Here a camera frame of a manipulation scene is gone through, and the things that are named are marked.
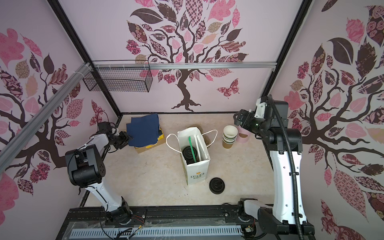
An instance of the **navy blue cloth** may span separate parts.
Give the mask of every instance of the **navy blue cloth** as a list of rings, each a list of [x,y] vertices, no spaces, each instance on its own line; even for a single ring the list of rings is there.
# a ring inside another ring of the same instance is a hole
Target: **navy blue cloth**
[[[130,146],[144,147],[157,143],[159,116],[151,114],[140,118],[132,118],[131,123],[127,123],[127,133],[133,137],[128,142]]]

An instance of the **bag handle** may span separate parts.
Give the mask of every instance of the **bag handle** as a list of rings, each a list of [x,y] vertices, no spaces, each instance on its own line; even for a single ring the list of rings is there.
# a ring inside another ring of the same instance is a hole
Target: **bag handle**
[[[180,152],[179,150],[174,149],[173,147],[171,147],[171,146],[168,144],[168,138],[169,138],[169,136],[171,136],[171,135],[174,135],[174,136],[177,138],[177,141],[179,141],[179,138],[178,138],[175,134],[171,133],[171,134],[169,134],[169,135],[167,136],[167,138],[166,138],[166,144],[168,145],[168,147],[169,147],[170,149],[175,150],[176,152],[179,152],[179,153],[183,154],[182,152]]]
[[[209,132],[206,132],[206,133],[203,133],[203,134],[202,134],[202,135],[204,135],[204,134],[210,133],[210,132],[212,132],[212,131],[216,131],[216,136],[215,136],[214,140],[213,140],[207,147],[211,146],[212,143],[215,141],[215,139],[216,139],[216,137],[217,137],[217,133],[218,133],[218,131],[217,131],[216,129],[214,129],[214,130],[211,130],[211,131],[209,131]]]

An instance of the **aluminum rail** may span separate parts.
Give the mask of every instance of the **aluminum rail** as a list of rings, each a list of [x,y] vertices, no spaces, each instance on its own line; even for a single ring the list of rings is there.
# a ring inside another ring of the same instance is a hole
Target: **aluminum rail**
[[[276,62],[241,62],[241,63],[113,63],[95,64],[95,68],[133,68],[148,67],[151,70],[165,69],[211,69],[211,68],[275,68]]]
[[[21,131],[5,146],[0,155],[0,173],[15,159],[29,140],[62,103],[66,96],[90,72],[89,63],[81,65],[71,77],[57,90],[48,102],[36,113]]]

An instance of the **black coffee cup lid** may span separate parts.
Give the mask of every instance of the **black coffee cup lid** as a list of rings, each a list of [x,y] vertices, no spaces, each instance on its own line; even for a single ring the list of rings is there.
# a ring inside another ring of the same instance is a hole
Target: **black coffee cup lid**
[[[209,190],[214,194],[220,194],[224,191],[225,184],[221,178],[214,177],[209,182]]]

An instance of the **green straw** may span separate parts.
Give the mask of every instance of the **green straw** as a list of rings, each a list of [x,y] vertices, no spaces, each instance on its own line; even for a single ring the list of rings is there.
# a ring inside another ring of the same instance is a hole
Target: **green straw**
[[[193,152],[193,147],[192,147],[192,143],[191,143],[191,137],[189,137],[188,140],[189,140],[189,145],[191,146],[191,151],[192,151],[193,160],[194,160],[195,163],[196,163],[195,153]]]

